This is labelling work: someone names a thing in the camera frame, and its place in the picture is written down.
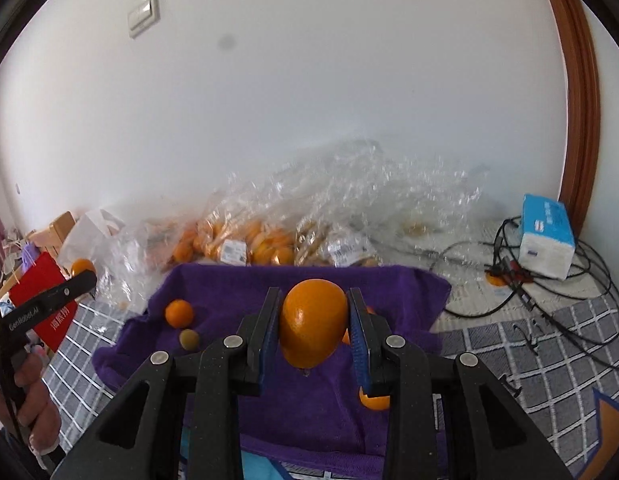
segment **finger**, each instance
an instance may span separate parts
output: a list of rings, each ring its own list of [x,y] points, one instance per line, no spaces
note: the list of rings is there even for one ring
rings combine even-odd
[[[3,426],[8,428],[12,433],[14,432],[14,425],[12,424],[12,419],[9,416],[9,411],[7,410],[7,404],[4,402],[3,394],[0,392],[0,422],[3,423]]]
[[[14,374],[14,382],[16,386],[22,388],[38,381],[41,373],[42,359],[36,354],[29,354],[25,362]]]
[[[48,450],[54,446],[60,434],[60,413],[50,400],[36,419],[30,435],[30,444],[38,452]]]
[[[45,383],[38,380],[37,383],[33,383],[27,392],[25,402],[18,411],[18,422],[22,426],[30,425],[36,417],[40,415],[40,412],[45,408],[49,402],[49,390]]]

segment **light switch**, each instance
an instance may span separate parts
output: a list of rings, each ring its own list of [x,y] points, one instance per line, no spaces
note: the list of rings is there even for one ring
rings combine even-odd
[[[127,15],[129,37],[135,38],[158,21],[158,0],[143,0]]]

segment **tissue package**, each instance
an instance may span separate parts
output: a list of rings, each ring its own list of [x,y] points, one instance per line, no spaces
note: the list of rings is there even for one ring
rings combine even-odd
[[[526,194],[521,219],[522,267],[564,280],[572,264],[575,243],[565,206],[556,200]]]

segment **metal rivet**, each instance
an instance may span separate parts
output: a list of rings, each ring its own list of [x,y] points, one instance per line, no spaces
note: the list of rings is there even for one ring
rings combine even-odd
[[[228,335],[223,340],[223,345],[227,348],[238,348],[243,344],[243,338],[240,335]]]
[[[478,364],[478,357],[476,357],[474,354],[470,354],[469,352],[465,352],[461,355],[461,363],[465,366],[473,368]]]
[[[151,354],[150,361],[153,365],[164,365],[169,359],[169,354],[164,350],[159,350]]]
[[[403,348],[405,346],[405,338],[401,335],[391,335],[385,339],[385,343],[387,343],[387,346],[391,346],[391,348]]]

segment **sticker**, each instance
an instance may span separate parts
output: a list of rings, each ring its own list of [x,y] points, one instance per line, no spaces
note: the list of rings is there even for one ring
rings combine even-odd
[[[241,240],[225,240],[220,248],[220,261],[228,265],[246,266],[247,244]]]
[[[327,246],[334,267],[350,267],[376,254],[371,242],[363,235],[352,235]]]

